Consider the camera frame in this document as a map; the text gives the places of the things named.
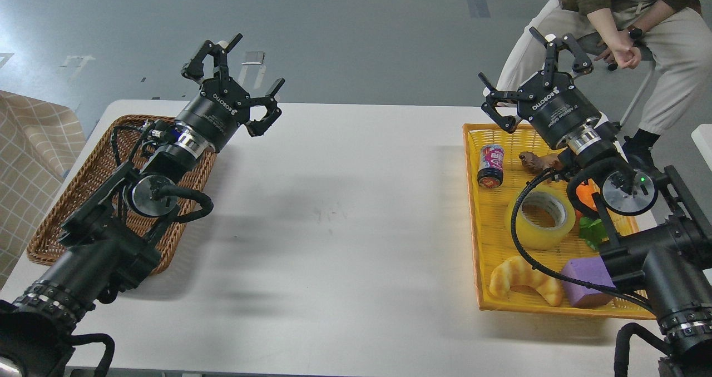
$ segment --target brown toy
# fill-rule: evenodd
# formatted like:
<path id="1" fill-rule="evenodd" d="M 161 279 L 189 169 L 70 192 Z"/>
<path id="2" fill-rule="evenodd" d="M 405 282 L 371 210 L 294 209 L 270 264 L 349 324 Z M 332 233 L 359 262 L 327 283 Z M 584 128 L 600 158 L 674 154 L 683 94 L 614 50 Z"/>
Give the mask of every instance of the brown toy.
<path id="1" fill-rule="evenodd" d="M 536 156 L 532 152 L 519 153 L 519 160 L 522 161 L 522 166 L 532 174 L 539 174 L 544 169 L 554 167 L 561 170 L 564 166 L 559 161 L 558 153 L 549 153 L 545 156 Z"/>

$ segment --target orange basket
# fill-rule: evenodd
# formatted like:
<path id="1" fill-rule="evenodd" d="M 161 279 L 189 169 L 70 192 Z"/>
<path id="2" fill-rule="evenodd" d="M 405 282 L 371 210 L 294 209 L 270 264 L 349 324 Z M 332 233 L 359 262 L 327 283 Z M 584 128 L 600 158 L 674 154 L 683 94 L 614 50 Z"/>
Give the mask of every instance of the orange basket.
<path id="1" fill-rule="evenodd" d="M 49 266 L 53 265 L 59 256 L 64 253 L 66 248 L 57 242 L 57 238 L 59 238 L 62 232 L 60 225 L 104 183 L 116 167 L 110 143 L 112 129 L 114 126 L 119 125 L 140 127 L 146 120 L 172 122 L 173 118 L 129 115 L 122 116 L 114 121 L 101 139 L 99 139 L 96 147 L 91 154 L 89 154 L 89 157 L 87 157 L 87 160 L 77 172 L 77 175 L 71 180 L 67 189 L 59 197 L 59 200 L 46 215 L 35 232 L 35 235 L 33 235 L 32 240 L 27 246 L 27 256 L 29 260 L 40 265 Z M 118 131 L 116 141 L 122 159 L 126 159 L 129 155 L 136 139 L 138 139 L 138 134 L 135 131 Z M 183 176 L 183 179 L 181 179 L 178 185 L 203 191 L 203 187 L 205 187 L 210 171 L 213 168 L 215 157 L 216 154 L 213 152 L 204 152 L 198 164 L 193 170 Z M 140 169 L 145 164 L 146 159 L 136 156 L 134 162 L 135 167 Z M 180 198 L 178 199 L 178 205 L 181 207 L 180 214 L 184 215 L 191 212 L 196 203 Z M 133 232 L 142 236 L 150 229 L 155 220 L 154 218 L 142 217 L 134 212 L 129 212 L 126 225 L 133 230 Z M 180 240 L 183 230 L 185 230 L 185 224 L 172 223 L 170 227 L 168 227 L 168 230 L 156 247 L 161 253 L 161 260 L 158 266 L 151 271 L 151 275 L 156 275 L 168 268 L 170 261 L 173 259 L 173 254 L 178 247 L 178 240 Z"/>
<path id="2" fill-rule="evenodd" d="M 654 319 L 645 309 L 623 299 L 614 298 L 604 306 L 580 309 L 570 305 L 564 296 L 561 306 L 549 306 L 542 296 L 529 288 L 514 287 L 507 298 L 498 298 L 489 291 L 492 271 L 504 260 L 519 255 L 511 237 L 504 213 L 510 202 L 519 196 L 527 181 L 534 175 L 523 169 L 519 153 L 534 152 L 537 156 L 552 153 L 549 146 L 529 125 L 520 125 L 513 134 L 502 131 L 496 124 L 465 124 L 465 154 L 467 183 L 470 196 L 472 220 L 472 250 L 475 269 L 475 286 L 481 310 L 523 311 L 528 313 L 568 314 L 572 316 L 616 317 L 621 319 Z M 504 179 L 494 189 L 481 187 L 477 182 L 480 149 L 485 145 L 498 144 L 504 148 Z M 552 182 L 549 187 L 566 192 L 565 182 Z M 621 235 L 638 231 L 633 217 L 610 213 Z M 560 271 L 570 259 L 596 256 L 578 237 L 578 223 L 562 242 L 552 250 L 527 250 L 537 261 L 551 270 Z"/>

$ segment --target chair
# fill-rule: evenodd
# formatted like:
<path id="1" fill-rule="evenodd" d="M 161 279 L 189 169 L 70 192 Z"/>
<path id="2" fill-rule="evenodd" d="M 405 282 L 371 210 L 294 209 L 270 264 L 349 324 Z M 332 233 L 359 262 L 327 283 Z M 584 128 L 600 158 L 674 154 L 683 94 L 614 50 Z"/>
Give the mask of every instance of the chair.
<path id="1" fill-rule="evenodd" d="M 577 42 L 583 50 L 586 53 L 598 56 L 600 53 L 603 52 L 605 49 L 605 46 L 596 46 L 598 42 L 601 41 L 601 35 L 598 32 L 594 33 L 589 33 L 588 35 L 585 35 L 584 37 L 578 38 Z M 638 104 L 640 101 L 641 96 L 643 96 L 643 92 L 645 91 L 646 88 L 648 88 L 648 84 L 650 83 L 651 79 L 653 78 L 653 75 L 655 73 L 655 59 L 653 58 L 653 52 L 650 52 L 650 49 L 644 45 L 638 44 L 636 42 L 636 47 L 640 49 L 640 54 L 641 54 L 641 60 L 643 61 L 648 61 L 650 63 L 650 71 L 648 71 L 648 75 L 645 76 L 643 79 L 643 83 L 641 83 L 640 87 L 638 88 L 638 92 L 635 93 L 633 96 L 633 99 L 631 100 L 630 104 L 628 105 L 628 108 L 626 109 L 625 113 L 623 113 L 623 117 L 621 117 L 620 121 L 617 121 L 614 123 L 614 125 L 620 130 L 620 128 L 623 127 L 623 125 L 628 121 L 628 117 L 630 117 L 631 112 L 635 108 L 635 106 Z M 617 65 L 609 65 L 608 70 L 613 71 L 617 68 Z"/>

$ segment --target wristwatch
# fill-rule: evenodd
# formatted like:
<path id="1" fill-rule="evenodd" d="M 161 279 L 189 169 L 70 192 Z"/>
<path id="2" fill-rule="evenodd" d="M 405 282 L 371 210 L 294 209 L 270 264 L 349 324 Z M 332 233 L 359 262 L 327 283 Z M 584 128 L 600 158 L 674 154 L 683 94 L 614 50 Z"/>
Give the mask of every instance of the wristwatch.
<path id="1" fill-rule="evenodd" d="M 635 24 L 628 25 L 626 29 L 628 30 L 628 37 L 634 41 L 637 41 L 639 38 L 643 38 L 643 30 L 636 27 Z"/>

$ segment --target purple foam block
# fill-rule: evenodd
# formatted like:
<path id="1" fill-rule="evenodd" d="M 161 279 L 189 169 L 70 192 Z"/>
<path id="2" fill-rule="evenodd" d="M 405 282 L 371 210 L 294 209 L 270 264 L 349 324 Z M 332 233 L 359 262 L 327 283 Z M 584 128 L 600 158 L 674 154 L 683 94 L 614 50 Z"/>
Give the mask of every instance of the purple foam block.
<path id="1" fill-rule="evenodd" d="M 606 266 L 600 256 L 569 260 L 561 270 L 561 273 L 571 278 L 592 282 L 593 284 L 613 286 L 611 276 L 608 275 L 608 270 L 606 270 Z M 566 281 L 562 281 L 562 285 L 569 303 L 574 307 L 591 308 L 603 306 L 613 299 L 613 296 L 604 294 L 596 289 L 585 288 L 585 286 Z"/>

